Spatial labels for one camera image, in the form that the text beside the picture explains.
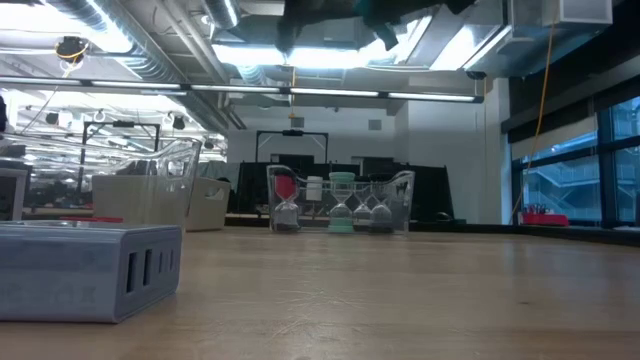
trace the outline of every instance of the table surface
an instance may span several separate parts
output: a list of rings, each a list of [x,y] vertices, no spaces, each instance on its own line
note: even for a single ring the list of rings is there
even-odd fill
[[[119,325],[0,323],[0,359],[639,359],[640,250],[515,235],[188,234]]]

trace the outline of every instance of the red tray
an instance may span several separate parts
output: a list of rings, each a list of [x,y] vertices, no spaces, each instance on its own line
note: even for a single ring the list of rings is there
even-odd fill
[[[520,214],[522,225],[569,226],[567,215]]]

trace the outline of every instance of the window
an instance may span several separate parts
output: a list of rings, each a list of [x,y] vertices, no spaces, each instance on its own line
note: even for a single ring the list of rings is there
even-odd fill
[[[525,206],[544,205],[570,220],[602,219],[597,156],[531,168],[523,186]]]
[[[614,106],[611,112],[614,140],[640,135],[640,97]]]
[[[598,143],[598,134],[597,132],[592,131],[590,133],[578,136],[574,139],[563,142],[561,144],[556,144],[544,150],[538,151],[533,156],[533,160],[545,159],[551,156],[566,154],[575,150],[593,147],[593,146],[596,146],[597,143]],[[523,163],[529,162],[529,156],[525,156],[524,158],[522,158],[522,162]]]
[[[618,220],[635,222],[640,175],[640,147],[616,152]]]

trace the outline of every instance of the clear plastic bin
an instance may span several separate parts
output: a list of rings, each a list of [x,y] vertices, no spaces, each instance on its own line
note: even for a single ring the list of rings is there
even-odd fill
[[[268,166],[270,227],[276,232],[406,233],[414,177],[402,171],[365,181],[350,173],[303,179],[286,166]]]
[[[22,219],[0,220],[109,218],[184,228],[200,148],[193,139],[139,152],[0,134],[0,172],[27,179],[24,194],[4,189],[24,196]]]

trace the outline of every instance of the sand timer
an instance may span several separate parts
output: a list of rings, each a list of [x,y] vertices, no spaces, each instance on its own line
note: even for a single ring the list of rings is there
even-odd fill
[[[373,176],[372,180],[371,194],[378,204],[371,210],[369,229],[372,232],[393,232],[393,215],[386,203],[389,197],[389,182],[383,179],[376,179]]]
[[[275,193],[280,198],[281,203],[273,211],[271,219],[273,228],[276,231],[297,231],[299,207],[295,200],[298,197],[298,186],[295,175],[278,171],[274,176]]]
[[[345,202],[353,194],[354,173],[333,172],[329,174],[331,180],[331,195],[338,205],[329,212],[329,231],[349,233],[353,232],[353,214]]]
[[[371,221],[371,209],[367,202],[371,198],[371,183],[356,182],[353,195],[360,202],[360,206],[353,211],[354,225],[368,226]]]

